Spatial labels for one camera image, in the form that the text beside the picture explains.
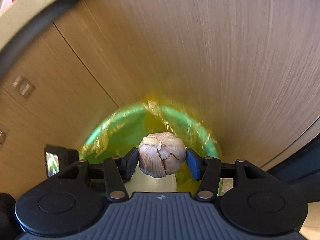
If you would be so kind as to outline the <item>garlic bulb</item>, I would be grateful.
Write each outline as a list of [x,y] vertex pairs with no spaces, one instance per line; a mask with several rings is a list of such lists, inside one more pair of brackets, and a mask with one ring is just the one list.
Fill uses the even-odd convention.
[[153,178],[175,174],[186,160],[182,139],[170,132],[147,135],[138,147],[139,168]]

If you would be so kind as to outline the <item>wooden cabinet door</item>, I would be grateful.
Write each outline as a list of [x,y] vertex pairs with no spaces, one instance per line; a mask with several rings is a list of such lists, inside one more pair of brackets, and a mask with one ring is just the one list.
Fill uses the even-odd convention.
[[267,170],[319,134],[319,0],[15,0],[1,7],[1,191],[45,179],[116,109],[183,106]]

